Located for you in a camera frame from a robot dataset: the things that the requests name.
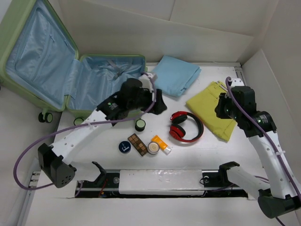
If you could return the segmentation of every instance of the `green suitcase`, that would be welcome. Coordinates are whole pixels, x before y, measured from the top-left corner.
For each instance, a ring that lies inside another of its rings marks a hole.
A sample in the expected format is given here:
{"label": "green suitcase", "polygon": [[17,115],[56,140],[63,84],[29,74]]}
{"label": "green suitcase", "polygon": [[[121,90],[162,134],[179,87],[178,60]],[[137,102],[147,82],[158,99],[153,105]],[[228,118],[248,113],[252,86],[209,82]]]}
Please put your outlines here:
{"label": "green suitcase", "polygon": [[0,24],[0,82],[48,111],[86,118],[128,78],[146,70],[141,55],[83,55],[47,0],[12,0]]}

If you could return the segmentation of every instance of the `yellow pants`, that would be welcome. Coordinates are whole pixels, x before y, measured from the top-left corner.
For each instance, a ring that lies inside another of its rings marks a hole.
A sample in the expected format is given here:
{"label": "yellow pants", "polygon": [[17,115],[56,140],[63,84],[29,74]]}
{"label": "yellow pants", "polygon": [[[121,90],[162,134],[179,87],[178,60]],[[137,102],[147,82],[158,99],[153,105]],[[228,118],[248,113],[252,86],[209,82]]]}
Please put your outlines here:
{"label": "yellow pants", "polygon": [[226,86],[221,81],[213,81],[206,89],[189,99],[186,104],[211,132],[220,139],[229,141],[236,122],[233,119],[219,119],[214,111],[220,93],[226,93],[226,90]]}

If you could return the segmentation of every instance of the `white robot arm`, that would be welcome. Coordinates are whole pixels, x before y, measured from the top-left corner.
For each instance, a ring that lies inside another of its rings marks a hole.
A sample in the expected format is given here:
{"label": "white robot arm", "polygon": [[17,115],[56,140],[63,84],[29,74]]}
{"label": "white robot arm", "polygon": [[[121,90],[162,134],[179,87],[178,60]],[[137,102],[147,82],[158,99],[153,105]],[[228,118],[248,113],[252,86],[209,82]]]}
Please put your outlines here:
{"label": "white robot arm", "polygon": [[[251,144],[257,151],[261,163],[267,173],[269,184],[244,171],[239,164],[229,162],[220,166],[219,173],[226,183],[234,183],[251,196],[257,199],[263,213],[274,218],[287,212],[298,209],[300,203],[301,185],[293,175],[291,168],[281,149],[276,126],[267,112],[256,110],[255,92],[238,78],[229,79],[229,91],[220,95],[218,106],[215,109],[217,117],[221,119],[234,119],[238,126],[244,130]],[[259,129],[242,110],[251,117]]]}
{"label": "white robot arm", "polygon": [[[166,110],[162,91],[153,89],[152,83],[156,78],[154,73],[145,73],[139,79],[128,79],[120,91],[101,102],[69,135],[50,146],[42,144],[38,148],[41,169],[57,188],[66,186],[74,179],[101,183],[97,181],[97,176],[104,174],[105,170],[97,162],[75,163],[72,162],[73,158],[100,133],[123,121],[131,110],[146,111],[148,108],[148,112],[153,114],[161,114]],[[90,171],[93,174],[82,175],[81,172],[85,171],[82,168],[93,168]]]}

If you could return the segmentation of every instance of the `suitcase wheel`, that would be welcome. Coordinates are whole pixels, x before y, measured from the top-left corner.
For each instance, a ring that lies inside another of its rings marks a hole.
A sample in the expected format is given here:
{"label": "suitcase wheel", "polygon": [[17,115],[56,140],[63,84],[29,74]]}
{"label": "suitcase wheel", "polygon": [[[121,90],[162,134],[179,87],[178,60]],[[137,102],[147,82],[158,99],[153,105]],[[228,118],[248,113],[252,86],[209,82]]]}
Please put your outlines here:
{"label": "suitcase wheel", "polygon": [[45,122],[42,112],[39,114],[39,122]]}
{"label": "suitcase wheel", "polygon": [[45,122],[51,123],[52,120],[53,120],[53,115],[52,115],[52,113],[46,113],[46,114],[45,114]]}
{"label": "suitcase wheel", "polygon": [[73,121],[73,124],[74,124],[75,126],[77,126],[77,125],[82,124],[83,121],[84,121],[84,120],[83,120],[82,118],[76,118],[76,119]]}
{"label": "suitcase wheel", "polygon": [[53,115],[52,115],[52,113],[46,113],[45,116],[44,116],[43,113],[41,112],[39,114],[38,119],[39,119],[39,122],[42,122],[42,123],[43,122],[51,123],[52,120],[53,120]]}

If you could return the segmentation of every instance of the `headphones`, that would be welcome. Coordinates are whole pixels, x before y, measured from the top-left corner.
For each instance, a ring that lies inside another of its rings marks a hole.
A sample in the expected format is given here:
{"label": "headphones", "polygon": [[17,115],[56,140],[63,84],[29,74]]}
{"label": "headphones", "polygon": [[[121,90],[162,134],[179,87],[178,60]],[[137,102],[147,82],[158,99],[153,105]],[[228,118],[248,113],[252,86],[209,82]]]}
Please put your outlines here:
{"label": "headphones", "polygon": [[[191,118],[193,118],[194,121],[196,121],[197,126],[198,126],[198,135],[195,138],[193,138],[192,140],[183,139],[186,132],[181,126],[179,126],[180,123],[184,122],[187,119],[187,116],[190,116]],[[192,142],[197,141],[203,135],[204,125],[203,125],[202,121],[197,116],[195,116],[194,114],[192,114],[190,112],[173,113],[170,117],[170,120],[171,120],[172,124],[170,126],[169,134],[176,140],[186,142],[186,143],[192,143]]]}

